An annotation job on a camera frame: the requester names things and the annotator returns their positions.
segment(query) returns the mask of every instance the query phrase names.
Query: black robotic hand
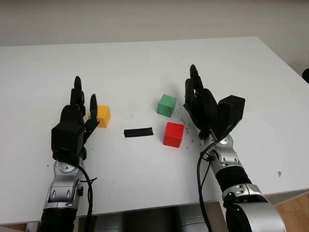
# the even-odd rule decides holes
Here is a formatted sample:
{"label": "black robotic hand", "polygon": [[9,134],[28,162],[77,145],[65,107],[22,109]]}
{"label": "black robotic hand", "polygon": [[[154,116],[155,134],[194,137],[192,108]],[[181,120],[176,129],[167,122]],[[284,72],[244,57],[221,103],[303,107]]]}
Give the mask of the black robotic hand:
{"label": "black robotic hand", "polygon": [[190,78],[185,82],[185,104],[192,121],[201,131],[204,140],[210,131],[216,138],[226,137],[242,119],[245,99],[230,95],[217,104],[210,90],[203,87],[194,65],[190,67]]}
{"label": "black robotic hand", "polygon": [[80,157],[86,159],[84,144],[99,124],[95,94],[92,94],[90,99],[90,119],[84,123],[85,114],[82,82],[77,76],[71,90],[70,104],[63,108],[60,122],[52,129],[52,151],[55,160],[76,166]]}

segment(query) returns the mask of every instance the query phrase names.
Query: robotic hand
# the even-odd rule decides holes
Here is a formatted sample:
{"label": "robotic hand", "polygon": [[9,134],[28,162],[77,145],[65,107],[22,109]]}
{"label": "robotic hand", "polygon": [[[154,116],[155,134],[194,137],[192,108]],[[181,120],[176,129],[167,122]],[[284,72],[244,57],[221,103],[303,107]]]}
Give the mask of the robotic hand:
{"label": "robotic hand", "polygon": [[86,159],[84,144],[99,124],[97,113],[97,99],[93,94],[90,100],[90,119],[84,123],[84,93],[81,79],[77,76],[71,90],[70,105],[63,108],[60,122],[52,129],[52,151],[56,160],[55,177],[47,193],[39,232],[73,231],[79,198],[83,195],[83,187],[80,184],[83,175],[89,187],[85,231],[89,230],[92,187],[83,169],[83,160]]}
{"label": "robotic hand", "polygon": [[185,82],[184,107],[200,129],[199,137],[206,149],[197,163],[199,201],[205,223],[211,232],[200,183],[199,167],[207,154],[212,171],[221,187],[226,223],[230,232],[285,232],[285,225],[275,208],[251,183],[236,152],[229,133],[242,119],[245,99],[229,96],[217,104],[211,92],[203,87],[197,69],[190,68]]}

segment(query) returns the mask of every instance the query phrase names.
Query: black cable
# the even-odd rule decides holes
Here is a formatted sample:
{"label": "black cable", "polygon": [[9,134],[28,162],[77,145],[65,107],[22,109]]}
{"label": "black cable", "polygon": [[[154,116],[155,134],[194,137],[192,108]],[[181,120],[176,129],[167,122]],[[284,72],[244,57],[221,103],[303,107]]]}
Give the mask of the black cable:
{"label": "black cable", "polygon": [[209,161],[209,163],[208,163],[208,168],[207,168],[206,173],[204,175],[204,178],[203,178],[203,181],[202,181],[202,184],[201,184],[201,188],[203,187],[204,181],[205,181],[205,179],[207,177],[207,174],[208,174],[208,171],[209,171],[210,167],[211,167],[211,161]]}
{"label": "black cable", "polygon": [[89,232],[89,228],[90,228],[90,219],[91,219],[91,214],[92,214],[92,206],[93,206],[93,192],[92,192],[92,182],[94,181],[94,179],[92,179],[92,182],[90,181],[87,172],[80,166],[77,165],[76,166],[79,170],[81,170],[81,172],[84,174],[85,178],[86,178],[86,182],[88,184],[88,212],[87,212],[87,218],[86,218],[86,223],[85,223],[85,232]]}
{"label": "black cable", "polygon": [[204,155],[206,154],[206,152],[214,145],[216,145],[218,142],[220,142],[220,140],[214,141],[212,144],[210,144],[208,147],[206,147],[201,153],[200,156],[198,158],[197,161],[197,187],[198,187],[198,195],[199,195],[199,204],[201,207],[201,211],[202,211],[202,215],[204,218],[204,221],[206,223],[206,226],[208,228],[209,232],[212,232],[211,229],[211,224],[209,222],[208,216],[207,216],[207,212],[205,209],[205,205],[204,205],[204,200],[203,200],[203,194],[202,194],[202,186],[201,186],[201,179],[200,179],[200,166],[201,166],[201,162],[202,159],[204,158]]}

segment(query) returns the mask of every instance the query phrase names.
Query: white table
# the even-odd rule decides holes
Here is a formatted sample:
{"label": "white table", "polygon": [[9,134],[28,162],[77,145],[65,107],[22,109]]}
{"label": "white table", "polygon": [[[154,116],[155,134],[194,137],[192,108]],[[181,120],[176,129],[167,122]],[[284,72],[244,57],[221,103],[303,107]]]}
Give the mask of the white table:
{"label": "white table", "polygon": [[[76,75],[87,110],[96,93],[112,114],[86,143],[86,170],[98,177],[93,214],[198,202],[202,146],[182,107],[192,63],[217,101],[246,99],[231,135],[252,182],[264,194],[308,188],[309,85],[255,37],[1,47],[0,224],[41,218],[54,176],[51,128]],[[177,97],[171,118],[156,113],[164,93]],[[181,147],[163,145],[166,123],[182,120]],[[144,127],[154,136],[124,137],[124,129]],[[212,173],[205,186],[206,201],[221,199]],[[78,215],[87,207],[84,196]]]}

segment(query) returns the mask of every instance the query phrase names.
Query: wooden block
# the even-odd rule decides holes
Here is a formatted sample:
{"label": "wooden block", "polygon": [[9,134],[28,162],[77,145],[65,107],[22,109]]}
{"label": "wooden block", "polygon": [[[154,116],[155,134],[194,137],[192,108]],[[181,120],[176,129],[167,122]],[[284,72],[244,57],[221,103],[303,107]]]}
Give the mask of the wooden block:
{"label": "wooden block", "polygon": [[100,121],[98,127],[107,128],[110,119],[111,119],[110,108],[106,105],[98,105],[97,120]]}
{"label": "wooden block", "polygon": [[167,146],[180,147],[183,139],[183,124],[168,122],[165,128],[163,144]]}
{"label": "wooden block", "polygon": [[158,104],[158,114],[171,117],[175,109],[177,98],[163,94]]}

